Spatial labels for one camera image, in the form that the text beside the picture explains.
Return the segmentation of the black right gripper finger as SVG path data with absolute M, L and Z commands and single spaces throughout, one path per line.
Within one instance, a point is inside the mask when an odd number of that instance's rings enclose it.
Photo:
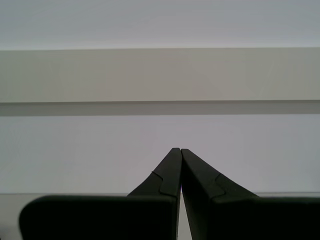
M 318 240 L 318 197 L 254 194 L 182 149 L 181 188 L 194 240 Z
M 181 150 L 173 148 L 128 195 L 46 195 L 18 223 L 24 240 L 175 240 Z

